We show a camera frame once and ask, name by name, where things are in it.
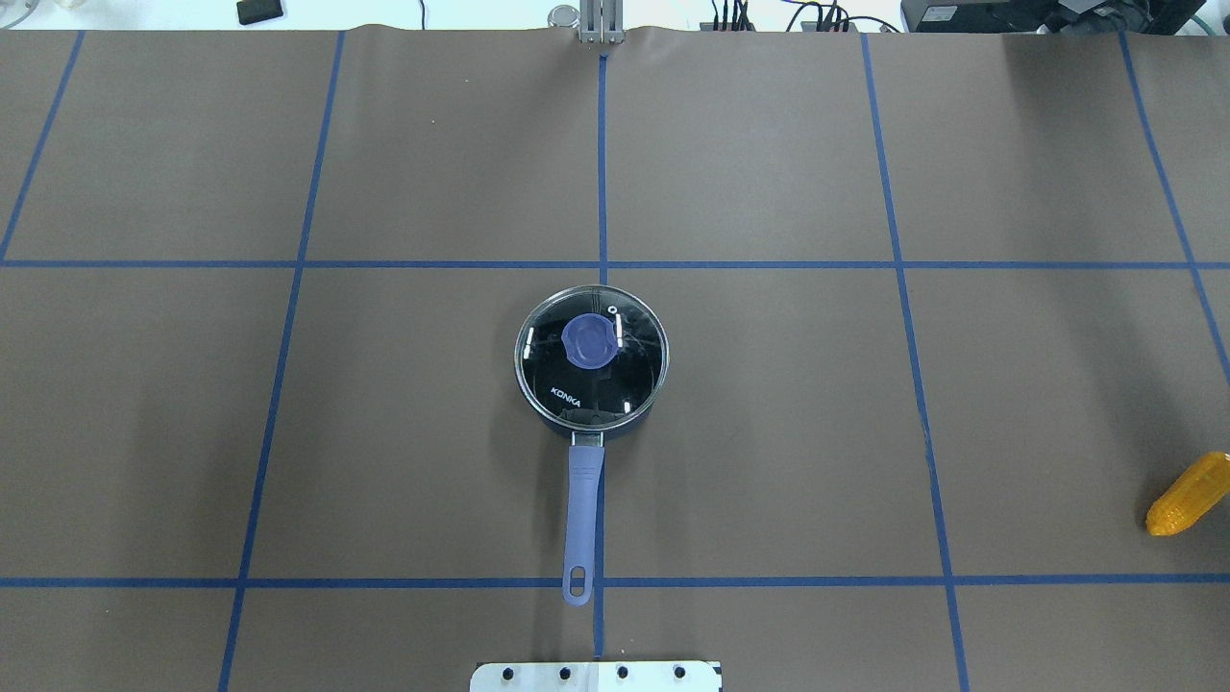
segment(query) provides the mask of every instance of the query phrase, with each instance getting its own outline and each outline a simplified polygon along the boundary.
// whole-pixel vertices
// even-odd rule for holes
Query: yellow corn
[[[1173,536],[1196,524],[1230,493],[1230,455],[1209,452],[1178,477],[1149,508],[1145,529],[1154,536]]]

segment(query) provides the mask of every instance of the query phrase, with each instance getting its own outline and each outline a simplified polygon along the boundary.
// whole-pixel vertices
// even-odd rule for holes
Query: metal bracket
[[[717,661],[483,664],[470,692],[722,692]]]
[[[572,446],[573,447],[601,447],[603,446],[603,434],[599,433],[581,433],[579,430],[572,431]]]
[[[581,0],[582,43],[624,43],[624,0]]]

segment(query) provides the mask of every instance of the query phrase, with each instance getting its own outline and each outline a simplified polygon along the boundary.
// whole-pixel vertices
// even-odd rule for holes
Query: pot handle
[[[568,447],[568,525],[563,537],[563,600],[584,606],[594,589],[594,532],[603,447]]]

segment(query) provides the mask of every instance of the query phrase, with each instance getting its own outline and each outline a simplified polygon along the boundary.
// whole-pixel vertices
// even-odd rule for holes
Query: handle hole
[[[568,592],[573,596],[585,592],[585,568],[577,565],[568,573]]]

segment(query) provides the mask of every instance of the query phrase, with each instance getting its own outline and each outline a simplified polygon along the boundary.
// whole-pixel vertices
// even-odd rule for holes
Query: blue tape
[[[1230,584],[1230,573],[990,574],[899,576],[608,576],[605,589],[881,589],[916,586]],[[86,578],[0,576],[0,589],[482,590],[560,589],[558,578]]]
[[[346,44],[346,32],[337,32],[337,44],[333,48],[333,66],[328,76],[328,92],[325,96],[325,114],[320,124],[320,138],[316,143],[316,160],[312,163],[311,186],[308,189],[308,203],[304,208],[304,224],[299,234],[299,254],[295,275],[290,281],[290,297],[287,301],[287,316],[282,324],[282,343],[278,348],[278,365],[273,374],[273,387],[269,393],[269,412],[264,423],[264,438],[261,441],[261,458],[256,467],[256,483],[252,488],[252,505],[247,515],[247,530],[244,535],[244,554],[240,558],[239,579],[246,580],[252,567],[252,548],[256,543],[257,520],[261,516],[261,499],[264,494],[264,478],[269,468],[269,451],[273,447],[273,429],[278,422],[278,406],[282,401],[282,383],[285,380],[287,358],[290,353],[290,333],[295,324],[295,311],[299,307],[299,286],[303,283],[304,261],[308,258],[308,241],[311,234],[311,220],[315,213],[316,192],[320,186],[320,171],[325,163],[325,145],[328,141],[328,124],[333,113],[333,97],[337,93],[337,75],[342,68],[342,47]],[[226,632],[226,649],[223,653],[221,672],[218,676],[218,691],[226,692],[230,683],[231,664],[235,659],[235,644],[239,638],[239,626],[244,615],[244,586],[235,590],[235,605],[231,610],[231,622]]]
[[[948,554],[948,532],[943,519],[943,501],[940,498],[940,474],[935,467],[935,445],[931,441],[931,420],[926,409],[926,392],[922,388],[922,370],[919,366],[918,340],[914,336],[914,315],[910,310],[909,286],[905,283],[905,264],[902,257],[902,240],[897,230],[897,205],[888,175],[888,156],[884,151],[884,134],[879,120],[879,102],[876,97],[876,76],[871,63],[867,34],[859,34],[862,43],[862,64],[867,75],[867,98],[871,104],[871,127],[876,135],[876,156],[879,160],[879,182],[884,194],[884,211],[888,216],[888,235],[893,243],[893,262],[897,264],[897,291],[902,301],[902,318],[905,326],[905,344],[910,356],[910,374],[914,377],[914,399],[922,425],[922,442],[926,447],[927,473],[931,477],[931,513],[935,535],[940,545],[940,565],[947,580],[945,595],[948,601],[948,624],[952,631],[952,650],[956,658],[957,682],[962,692],[969,692],[969,674],[966,666],[966,645],[961,631],[961,612],[957,607],[957,589],[952,585],[952,560]]]
[[[296,268],[305,269],[593,269],[593,259],[0,259],[11,268]],[[1191,262],[1049,262],[905,259],[908,269],[1189,270]],[[892,259],[622,259],[610,269],[893,269]],[[1196,262],[1199,269],[1230,269],[1230,262]]]
[[[606,53],[598,57],[598,283],[606,283]]]
[[[69,61],[64,64],[64,73],[60,75],[60,85],[55,87],[55,97],[52,98],[52,107],[43,120],[43,130],[38,133],[38,141],[34,143],[34,152],[30,156],[30,166],[26,167],[26,177],[21,181],[21,189],[17,192],[17,200],[14,202],[12,213],[9,214],[9,225],[5,226],[4,237],[0,238],[0,259],[9,253],[9,243],[12,242],[12,234],[17,230],[17,220],[21,218],[21,209],[26,205],[26,194],[34,182],[34,171],[38,170],[38,160],[43,156],[43,147],[47,146],[47,138],[52,134],[52,124],[55,123],[55,114],[60,111],[64,101],[64,92],[69,87],[69,77],[73,76],[73,68],[76,66],[77,55],[81,54],[81,43],[85,42],[85,32],[79,31],[76,41],[73,42],[73,50],[69,52]]]
[[[1175,221],[1175,232],[1178,234],[1178,243],[1183,246],[1183,256],[1187,257],[1187,265],[1192,272],[1192,283],[1196,284],[1196,294],[1200,299],[1200,309],[1204,310],[1204,321],[1208,322],[1209,333],[1213,336],[1213,345],[1218,352],[1218,360],[1221,363],[1221,376],[1226,385],[1230,385],[1230,358],[1226,356],[1225,343],[1221,339],[1221,329],[1218,328],[1218,320],[1213,315],[1213,305],[1209,295],[1204,290],[1204,280],[1200,278],[1200,269],[1196,262],[1196,253],[1192,251],[1192,242],[1187,237],[1187,229],[1183,226],[1183,216],[1178,213],[1178,203],[1175,202],[1175,192],[1170,186],[1170,177],[1166,175],[1166,166],[1161,162],[1161,154],[1157,151],[1157,143],[1154,140],[1153,127],[1149,124],[1149,113],[1145,112],[1145,101],[1140,96],[1140,84],[1137,80],[1137,70],[1132,64],[1132,50],[1128,48],[1128,36],[1119,32],[1119,50],[1123,53],[1123,66],[1128,70],[1128,82],[1132,85],[1132,97],[1137,102],[1137,114],[1140,116],[1140,128],[1145,133],[1145,144],[1149,146],[1149,155],[1153,156],[1154,168],[1157,171],[1157,179],[1161,181],[1161,189],[1166,194],[1166,206],[1170,208],[1170,218]]]

